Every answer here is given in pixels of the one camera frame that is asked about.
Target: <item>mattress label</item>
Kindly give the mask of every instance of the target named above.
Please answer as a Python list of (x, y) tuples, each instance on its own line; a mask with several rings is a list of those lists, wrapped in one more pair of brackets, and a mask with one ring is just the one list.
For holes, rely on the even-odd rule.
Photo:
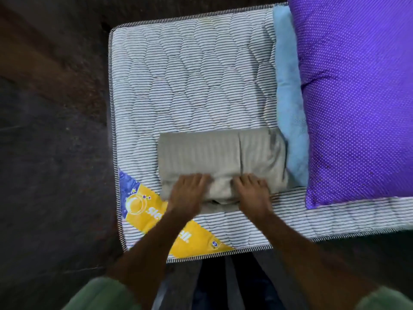
[[(122, 171), (119, 171), (119, 186), (122, 217), (141, 232), (147, 233), (162, 218), (168, 202), (162, 201), (157, 193)], [(197, 222), (189, 221), (169, 253), (176, 258), (187, 258), (229, 250), (234, 249)]]

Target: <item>mattress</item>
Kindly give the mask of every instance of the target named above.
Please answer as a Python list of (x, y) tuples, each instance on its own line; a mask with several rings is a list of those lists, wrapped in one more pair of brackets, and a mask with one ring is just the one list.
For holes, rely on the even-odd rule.
[[(111, 31), (111, 129), (124, 250), (143, 234), (122, 217), (119, 172), (159, 193), (160, 133), (277, 127), (272, 6), (128, 23)], [(413, 198), (307, 210), (305, 194), (305, 188), (281, 193), (273, 206), (288, 225), (314, 241), (412, 227)], [(194, 220), (236, 249), (225, 254), (271, 248), (239, 211)], [(168, 262), (180, 260), (168, 257)]]

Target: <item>jeans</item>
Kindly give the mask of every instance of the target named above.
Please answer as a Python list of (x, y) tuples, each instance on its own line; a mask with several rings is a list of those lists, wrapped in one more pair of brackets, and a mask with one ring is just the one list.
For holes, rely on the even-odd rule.
[[(252, 253), (231, 256), (245, 310), (285, 310), (271, 280)], [(228, 310), (224, 257), (202, 261), (192, 310)]]

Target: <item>yellow label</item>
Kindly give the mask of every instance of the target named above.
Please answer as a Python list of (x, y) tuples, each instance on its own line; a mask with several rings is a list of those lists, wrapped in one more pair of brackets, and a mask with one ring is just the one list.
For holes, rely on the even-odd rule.
[[(143, 233), (147, 233), (162, 218), (168, 203), (149, 188), (139, 185), (137, 192), (127, 197), (126, 220)], [(189, 221), (175, 240), (170, 254), (176, 258), (233, 250), (195, 221)]]

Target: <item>hand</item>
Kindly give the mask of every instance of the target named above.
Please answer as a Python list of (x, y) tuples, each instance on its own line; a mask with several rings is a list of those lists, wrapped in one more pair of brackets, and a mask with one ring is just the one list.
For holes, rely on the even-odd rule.
[(173, 213), (185, 223), (192, 220), (201, 211), (201, 202), (211, 176), (209, 174), (181, 175), (173, 185), (166, 213)]
[(240, 210), (255, 225), (269, 214), (274, 214), (270, 190), (265, 179), (253, 174), (243, 174), (233, 178), (234, 186), (240, 197)]

